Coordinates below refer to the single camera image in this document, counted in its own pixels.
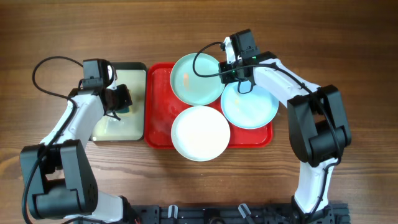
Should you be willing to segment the white plate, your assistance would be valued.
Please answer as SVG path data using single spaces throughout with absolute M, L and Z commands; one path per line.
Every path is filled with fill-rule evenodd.
M 229 144 L 231 131 L 226 118 L 209 106 L 193 106 L 174 120 L 171 139 L 183 157 L 196 162 L 220 156 Z

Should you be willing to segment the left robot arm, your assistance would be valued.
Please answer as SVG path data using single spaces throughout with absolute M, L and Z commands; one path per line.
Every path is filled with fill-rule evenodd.
M 111 223 L 123 217 L 123 201 L 98 190 L 85 147 L 97 122 L 131 105 L 125 84 L 116 88 L 74 88 L 53 131 L 20 153 L 24 179 L 22 216 Z

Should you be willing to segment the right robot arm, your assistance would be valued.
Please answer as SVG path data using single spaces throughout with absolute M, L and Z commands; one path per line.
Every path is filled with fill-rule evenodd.
M 289 141 L 300 161 L 292 204 L 298 220 L 314 222 L 330 210 L 328 188 L 340 164 L 351 131 L 340 91 L 320 87 L 286 68 L 271 52 L 221 62 L 221 79 L 249 81 L 276 97 L 288 111 Z

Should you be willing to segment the light blue plate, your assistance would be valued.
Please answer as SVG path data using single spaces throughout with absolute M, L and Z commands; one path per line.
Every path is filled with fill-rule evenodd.
M 241 94 L 238 84 L 227 84 L 221 95 L 221 110 L 226 119 L 243 129 L 257 129 L 269 124 L 277 114 L 279 100 L 257 85 L 249 93 Z

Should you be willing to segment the green and yellow sponge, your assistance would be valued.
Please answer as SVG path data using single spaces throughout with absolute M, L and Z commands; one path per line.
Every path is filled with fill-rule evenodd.
M 126 108 L 123 108 L 121 110 L 117 110 L 117 113 L 119 113 L 119 114 L 127 114 L 129 112 L 130 112 L 130 107 L 129 106 L 126 107 Z

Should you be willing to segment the light green plate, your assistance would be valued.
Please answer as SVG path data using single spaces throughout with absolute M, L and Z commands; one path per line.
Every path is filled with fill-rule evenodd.
M 179 59 L 170 74 L 170 86 L 175 96 L 182 102 L 192 105 L 209 105 L 217 100 L 225 87 L 221 78 L 199 77 L 193 72 L 193 59 L 196 53 Z

